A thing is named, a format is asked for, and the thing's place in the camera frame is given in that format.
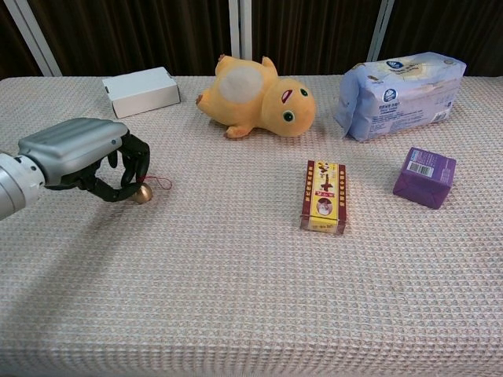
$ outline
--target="brown curtain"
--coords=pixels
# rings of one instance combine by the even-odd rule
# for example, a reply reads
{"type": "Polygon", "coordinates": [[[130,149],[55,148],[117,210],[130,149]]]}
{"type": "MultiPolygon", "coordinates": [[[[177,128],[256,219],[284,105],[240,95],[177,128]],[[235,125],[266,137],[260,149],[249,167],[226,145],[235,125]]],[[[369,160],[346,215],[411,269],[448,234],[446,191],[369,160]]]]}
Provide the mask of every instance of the brown curtain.
{"type": "Polygon", "coordinates": [[[42,74],[3,1],[0,2],[0,35],[0,80],[42,74]]]}
{"type": "Polygon", "coordinates": [[[466,75],[503,75],[502,0],[396,0],[379,58],[433,51],[466,75]]]}
{"type": "Polygon", "coordinates": [[[63,75],[164,66],[213,75],[230,54],[228,0],[29,0],[63,75]]]}
{"type": "Polygon", "coordinates": [[[253,59],[280,75],[343,74],[367,58],[380,0],[252,0],[253,59]]]}

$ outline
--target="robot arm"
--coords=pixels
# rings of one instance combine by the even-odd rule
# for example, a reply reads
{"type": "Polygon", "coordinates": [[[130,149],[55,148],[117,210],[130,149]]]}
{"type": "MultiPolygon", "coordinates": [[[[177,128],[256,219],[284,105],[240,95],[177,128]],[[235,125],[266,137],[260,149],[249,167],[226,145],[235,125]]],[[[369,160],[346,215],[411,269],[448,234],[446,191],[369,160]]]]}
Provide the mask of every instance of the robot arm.
{"type": "Polygon", "coordinates": [[[131,197],[140,189],[150,162],[149,146],[118,122],[77,118],[19,141],[18,156],[0,153],[0,220],[34,203],[39,189],[79,188],[108,202],[131,197]],[[125,168],[121,188],[95,176],[104,157],[125,168]]]}

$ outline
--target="purple box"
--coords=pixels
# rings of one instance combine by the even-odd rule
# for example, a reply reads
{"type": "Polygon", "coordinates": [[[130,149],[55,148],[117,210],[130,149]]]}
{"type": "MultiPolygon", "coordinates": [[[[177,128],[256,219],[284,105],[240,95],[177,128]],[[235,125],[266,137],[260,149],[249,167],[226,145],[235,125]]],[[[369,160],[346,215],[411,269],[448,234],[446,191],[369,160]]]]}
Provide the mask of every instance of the purple box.
{"type": "Polygon", "coordinates": [[[411,148],[393,193],[438,210],[453,184],[456,160],[411,148]]]}

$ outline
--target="stuffed duck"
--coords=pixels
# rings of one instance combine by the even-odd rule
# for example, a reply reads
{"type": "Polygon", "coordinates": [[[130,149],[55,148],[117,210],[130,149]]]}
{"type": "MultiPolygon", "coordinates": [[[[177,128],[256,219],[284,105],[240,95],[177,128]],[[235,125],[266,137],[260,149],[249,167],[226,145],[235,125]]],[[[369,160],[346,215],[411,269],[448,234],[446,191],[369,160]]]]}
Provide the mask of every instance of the stuffed duck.
{"type": "Polygon", "coordinates": [[[226,136],[244,137],[262,128],[282,137],[296,137],[310,129],[316,102],[307,87],[294,79],[280,79],[268,57],[259,64],[221,55],[215,81],[196,100],[196,106],[228,126],[226,136]]]}

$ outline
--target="barcode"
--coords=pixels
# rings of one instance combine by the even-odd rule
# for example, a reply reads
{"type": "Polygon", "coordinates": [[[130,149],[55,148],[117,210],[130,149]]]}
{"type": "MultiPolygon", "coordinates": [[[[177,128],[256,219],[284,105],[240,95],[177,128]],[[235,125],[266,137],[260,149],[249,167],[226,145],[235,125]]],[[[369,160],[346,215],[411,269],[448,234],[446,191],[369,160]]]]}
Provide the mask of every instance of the barcode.
{"type": "Polygon", "coordinates": [[[449,111],[437,112],[435,114],[435,117],[433,118],[433,120],[431,122],[432,123],[434,123],[434,122],[440,122],[440,121],[444,120],[447,117],[448,114],[449,114],[449,111]]]}
{"type": "Polygon", "coordinates": [[[433,175],[432,167],[426,167],[425,165],[421,165],[420,163],[413,163],[412,161],[410,161],[407,169],[430,178],[433,175]]]}

